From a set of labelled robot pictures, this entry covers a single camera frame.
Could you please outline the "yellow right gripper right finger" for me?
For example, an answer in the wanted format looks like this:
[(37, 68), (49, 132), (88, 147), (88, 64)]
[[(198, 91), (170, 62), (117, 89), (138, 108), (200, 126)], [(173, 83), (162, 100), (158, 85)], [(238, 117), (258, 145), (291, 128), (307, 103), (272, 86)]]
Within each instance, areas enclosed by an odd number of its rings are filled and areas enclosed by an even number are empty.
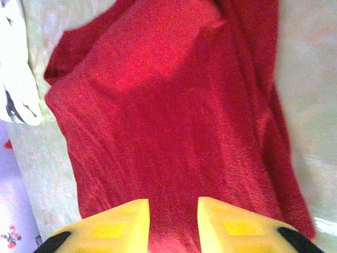
[(199, 197), (201, 253), (324, 253), (291, 225), (243, 208)]

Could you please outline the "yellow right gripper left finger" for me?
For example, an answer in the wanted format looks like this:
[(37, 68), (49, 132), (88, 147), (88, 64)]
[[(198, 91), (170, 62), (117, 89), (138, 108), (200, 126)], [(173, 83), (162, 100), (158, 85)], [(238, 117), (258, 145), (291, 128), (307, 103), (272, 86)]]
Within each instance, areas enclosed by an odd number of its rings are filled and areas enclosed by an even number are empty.
[(137, 199), (55, 231), (33, 253), (147, 253), (150, 209)]

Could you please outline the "red t-shirt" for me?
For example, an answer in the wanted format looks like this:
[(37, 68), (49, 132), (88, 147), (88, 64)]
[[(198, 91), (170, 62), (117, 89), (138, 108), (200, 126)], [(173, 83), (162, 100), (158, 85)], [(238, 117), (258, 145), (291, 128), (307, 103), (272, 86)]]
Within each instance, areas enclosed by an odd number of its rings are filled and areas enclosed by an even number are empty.
[(279, 0), (117, 0), (44, 78), (83, 218), (150, 203), (149, 253), (201, 253), (197, 200), (315, 229), (274, 84)]

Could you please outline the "white folded t-shirt black print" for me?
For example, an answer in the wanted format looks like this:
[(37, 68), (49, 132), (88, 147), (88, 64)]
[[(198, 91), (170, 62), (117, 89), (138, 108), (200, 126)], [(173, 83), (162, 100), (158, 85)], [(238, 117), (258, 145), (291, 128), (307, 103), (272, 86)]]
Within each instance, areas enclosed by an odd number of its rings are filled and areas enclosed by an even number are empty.
[(36, 81), (28, 64), (21, 0), (0, 0), (0, 120), (40, 125)]

